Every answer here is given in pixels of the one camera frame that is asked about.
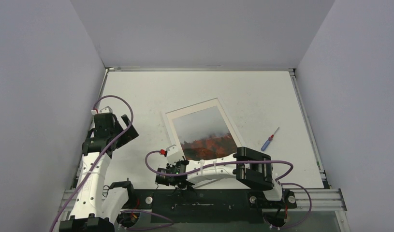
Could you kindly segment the blue red screwdriver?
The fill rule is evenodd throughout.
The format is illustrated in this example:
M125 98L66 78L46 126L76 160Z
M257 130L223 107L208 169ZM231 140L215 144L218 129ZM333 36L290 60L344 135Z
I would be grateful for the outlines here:
M269 137L268 139L264 142L264 144L261 147L261 151L264 152L268 146L271 144L271 142L273 141L273 138L275 136L275 134L279 131L280 127L278 127Z

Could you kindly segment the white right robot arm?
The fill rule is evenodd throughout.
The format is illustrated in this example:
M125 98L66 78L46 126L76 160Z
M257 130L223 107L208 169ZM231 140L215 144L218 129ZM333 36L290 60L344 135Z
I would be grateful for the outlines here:
M280 181L293 170L293 164L288 161L271 160L269 155L247 147L239 147L235 153L210 160L187 160L176 145L159 153L167 158L166 167L156 170L149 167L156 174L155 182L159 185L192 189L204 181L235 179L249 189L259 191L271 208L296 207L294 193L285 189Z

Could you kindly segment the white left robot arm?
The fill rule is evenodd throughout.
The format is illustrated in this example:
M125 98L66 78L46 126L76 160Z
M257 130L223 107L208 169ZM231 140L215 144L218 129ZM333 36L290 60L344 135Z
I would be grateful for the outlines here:
M113 113L94 116L94 127L82 144L82 171L76 187L74 206L60 232L113 232L122 207L130 208L136 195L129 180L114 182L103 199L103 186L113 152L138 137L132 119L122 115L123 129Z

